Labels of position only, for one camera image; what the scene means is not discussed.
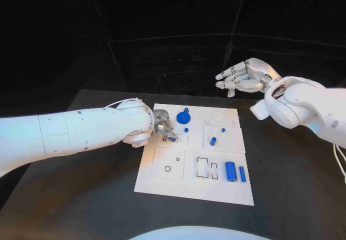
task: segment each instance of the table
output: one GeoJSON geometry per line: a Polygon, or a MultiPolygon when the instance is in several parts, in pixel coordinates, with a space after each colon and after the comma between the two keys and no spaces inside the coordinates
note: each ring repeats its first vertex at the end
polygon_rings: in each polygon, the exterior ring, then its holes
{"type": "Polygon", "coordinates": [[[0,211],[2,239],[129,239],[175,226],[211,226],[276,240],[346,239],[346,184],[332,144],[250,111],[254,100],[81,90],[70,110],[139,97],[237,108],[256,206],[134,192],[143,147],[123,142],[32,163],[0,211]]]}

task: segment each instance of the white board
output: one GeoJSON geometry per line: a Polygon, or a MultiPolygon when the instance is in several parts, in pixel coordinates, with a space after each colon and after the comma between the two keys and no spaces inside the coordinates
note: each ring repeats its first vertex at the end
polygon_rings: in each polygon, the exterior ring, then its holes
{"type": "Polygon", "coordinates": [[[153,109],[169,112],[173,132],[179,140],[163,141],[163,136],[159,134],[149,139],[134,191],[254,206],[237,109],[157,103],[153,109]],[[191,122],[181,124],[176,116],[185,108],[189,108],[191,122]],[[217,137],[215,146],[211,146],[212,137],[217,137]],[[227,179],[227,162],[235,163],[238,176],[235,182],[228,182],[227,179]],[[247,182],[241,181],[241,166],[245,170],[247,182]]]}

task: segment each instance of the robotic hand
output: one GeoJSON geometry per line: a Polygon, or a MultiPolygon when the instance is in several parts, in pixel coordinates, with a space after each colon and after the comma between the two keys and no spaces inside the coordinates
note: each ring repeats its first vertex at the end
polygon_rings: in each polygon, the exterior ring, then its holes
{"type": "Polygon", "coordinates": [[[168,111],[152,110],[137,98],[103,108],[0,118],[0,177],[23,164],[98,149],[121,140],[134,148],[142,147],[155,133],[178,138],[168,111]]]}
{"type": "Polygon", "coordinates": [[[261,91],[264,99],[250,108],[256,117],[268,116],[289,129],[307,126],[316,135],[346,148],[346,89],[326,88],[303,77],[281,77],[274,68],[251,58],[217,75],[217,87],[253,93],[261,91]]]}

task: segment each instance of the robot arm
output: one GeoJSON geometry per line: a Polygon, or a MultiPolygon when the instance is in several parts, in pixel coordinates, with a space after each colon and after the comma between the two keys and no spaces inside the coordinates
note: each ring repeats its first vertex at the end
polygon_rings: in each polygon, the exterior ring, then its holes
{"type": "Polygon", "coordinates": [[[111,104],[104,108],[0,118],[0,177],[23,164],[98,149],[121,140],[137,148],[156,132],[178,138],[165,110],[152,111],[137,98],[121,102],[117,108],[111,104]]]}
{"type": "Polygon", "coordinates": [[[281,78],[273,67],[251,58],[227,69],[215,78],[217,87],[253,93],[261,91],[264,99],[250,108],[256,117],[268,116],[286,128],[307,126],[316,135],[346,148],[346,89],[328,89],[320,83],[303,77],[281,78]]]}

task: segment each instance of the small hole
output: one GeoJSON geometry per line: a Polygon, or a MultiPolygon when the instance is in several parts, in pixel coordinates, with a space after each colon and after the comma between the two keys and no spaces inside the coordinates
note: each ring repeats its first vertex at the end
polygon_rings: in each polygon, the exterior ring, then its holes
{"type": "Polygon", "coordinates": [[[339,122],[338,122],[338,121],[333,121],[333,123],[332,123],[332,128],[335,129],[335,128],[338,127],[338,125],[339,125],[339,122]]]}

